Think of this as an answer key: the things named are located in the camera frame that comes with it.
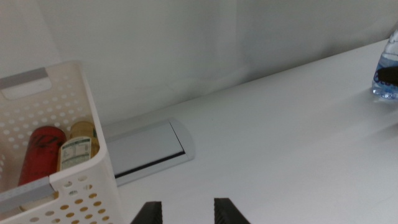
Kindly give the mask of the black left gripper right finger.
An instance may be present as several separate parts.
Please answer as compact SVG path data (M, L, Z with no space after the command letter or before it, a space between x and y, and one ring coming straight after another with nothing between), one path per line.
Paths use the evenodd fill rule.
M214 198L215 224L250 224L229 198Z

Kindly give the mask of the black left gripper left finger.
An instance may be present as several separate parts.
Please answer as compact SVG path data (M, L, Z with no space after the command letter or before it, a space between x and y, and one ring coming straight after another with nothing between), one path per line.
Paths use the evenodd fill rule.
M163 224L162 202L146 202L131 224Z

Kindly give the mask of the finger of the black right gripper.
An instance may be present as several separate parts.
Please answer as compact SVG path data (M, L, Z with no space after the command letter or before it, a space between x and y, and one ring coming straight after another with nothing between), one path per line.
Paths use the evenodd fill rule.
M380 68L376 72L375 82L397 86L397 67Z

